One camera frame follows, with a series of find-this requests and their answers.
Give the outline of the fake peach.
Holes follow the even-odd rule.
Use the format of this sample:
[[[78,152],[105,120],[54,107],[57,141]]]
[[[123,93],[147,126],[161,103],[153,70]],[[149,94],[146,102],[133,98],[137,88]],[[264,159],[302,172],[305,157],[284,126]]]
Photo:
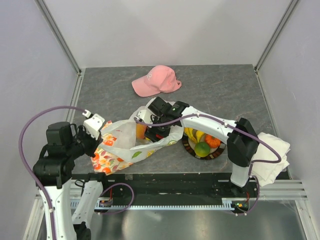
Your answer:
[[[142,125],[140,123],[136,124],[136,138],[143,140],[145,138],[145,132],[146,132],[147,126]]]

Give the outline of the white plastic bag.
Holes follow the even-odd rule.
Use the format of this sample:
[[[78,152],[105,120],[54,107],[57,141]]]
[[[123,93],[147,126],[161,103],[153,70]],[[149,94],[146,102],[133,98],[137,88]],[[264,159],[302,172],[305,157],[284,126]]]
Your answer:
[[[184,133],[184,128],[177,125],[171,126],[169,135],[157,142],[137,138],[135,117],[140,111],[147,110],[150,104],[151,101],[139,107],[129,119],[119,120],[102,128],[102,143],[96,152],[100,155],[110,153],[127,163],[136,163],[163,147],[177,143]]]

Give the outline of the fake banana bunch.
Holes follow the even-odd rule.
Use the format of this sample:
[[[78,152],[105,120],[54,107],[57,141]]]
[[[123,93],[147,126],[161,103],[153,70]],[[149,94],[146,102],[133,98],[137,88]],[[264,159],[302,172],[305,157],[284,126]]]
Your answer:
[[[202,142],[206,133],[200,130],[196,130],[190,127],[184,128],[184,133],[187,135],[187,137],[193,142],[194,144],[197,144],[199,142]]]

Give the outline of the fake yellow lemon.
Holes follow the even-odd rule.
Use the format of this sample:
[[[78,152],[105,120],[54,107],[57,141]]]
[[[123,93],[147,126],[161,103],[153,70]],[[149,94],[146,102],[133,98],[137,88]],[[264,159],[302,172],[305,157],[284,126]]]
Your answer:
[[[204,158],[210,154],[211,148],[209,147],[209,145],[206,142],[202,141],[202,142],[198,142],[195,145],[194,152],[200,158]]]

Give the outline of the fake orange mini pumpkin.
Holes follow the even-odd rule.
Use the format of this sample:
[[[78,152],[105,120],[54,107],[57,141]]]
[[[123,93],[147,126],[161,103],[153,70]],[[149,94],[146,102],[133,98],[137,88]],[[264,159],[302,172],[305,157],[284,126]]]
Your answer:
[[[218,138],[213,137],[209,134],[205,135],[204,141],[209,145],[211,149],[218,148],[221,145],[221,141]]]

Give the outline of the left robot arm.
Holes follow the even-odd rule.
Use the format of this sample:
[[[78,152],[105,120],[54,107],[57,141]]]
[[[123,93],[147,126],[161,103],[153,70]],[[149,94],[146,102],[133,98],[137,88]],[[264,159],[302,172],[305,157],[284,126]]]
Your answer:
[[[44,207],[47,239],[89,240],[90,223],[99,197],[106,196],[110,185],[104,174],[89,173],[75,212],[71,212],[72,171],[75,160],[94,156],[102,141],[100,131],[90,134],[87,127],[57,122],[46,130],[47,144],[42,148],[33,173],[44,189],[40,191]]]

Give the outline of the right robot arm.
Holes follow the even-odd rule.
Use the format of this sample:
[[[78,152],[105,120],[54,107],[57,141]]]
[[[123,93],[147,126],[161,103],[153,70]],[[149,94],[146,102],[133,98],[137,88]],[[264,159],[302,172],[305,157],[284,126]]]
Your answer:
[[[140,124],[147,126],[145,136],[152,142],[166,138],[174,126],[199,130],[222,141],[232,162],[229,191],[235,197],[247,191],[250,163],[259,146],[258,136],[247,119],[219,118],[185,102],[171,104],[160,97],[148,103],[136,117]]]

